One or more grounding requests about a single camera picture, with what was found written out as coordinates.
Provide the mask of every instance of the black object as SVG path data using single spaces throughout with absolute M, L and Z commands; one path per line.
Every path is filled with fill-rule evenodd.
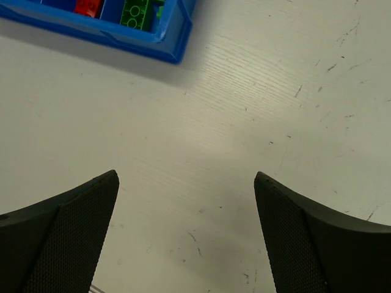
M 110 171 L 0 215 L 0 292 L 87 293 L 118 188 Z
M 391 292 L 391 227 L 337 212 L 258 173 L 277 293 Z

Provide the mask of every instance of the white table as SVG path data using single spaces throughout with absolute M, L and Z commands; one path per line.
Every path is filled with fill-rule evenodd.
M 178 67 L 0 20 L 0 213 L 114 168 L 100 289 L 275 292 L 257 171 L 391 224 L 390 10 L 199 0 Z

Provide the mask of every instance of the wooden surface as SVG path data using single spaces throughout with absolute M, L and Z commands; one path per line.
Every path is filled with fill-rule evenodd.
M 388 0 L 199 0 L 183 63 L 0 20 L 0 213 L 111 168 L 106 293 L 275 292 L 261 170 L 391 225 Z

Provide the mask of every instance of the blue container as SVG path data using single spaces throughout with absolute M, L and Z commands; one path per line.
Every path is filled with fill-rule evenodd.
M 0 16 L 171 63 L 182 60 L 196 0 L 166 0 L 151 32 L 120 25 L 125 0 L 104 0 L 99 18 L 73 13 L 76 0 L 0 0 Z

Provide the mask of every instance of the red lego brick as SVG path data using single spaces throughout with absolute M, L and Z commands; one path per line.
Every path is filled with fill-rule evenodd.
M 98 18 L 103 0 L 78 0 L 73 12 Z

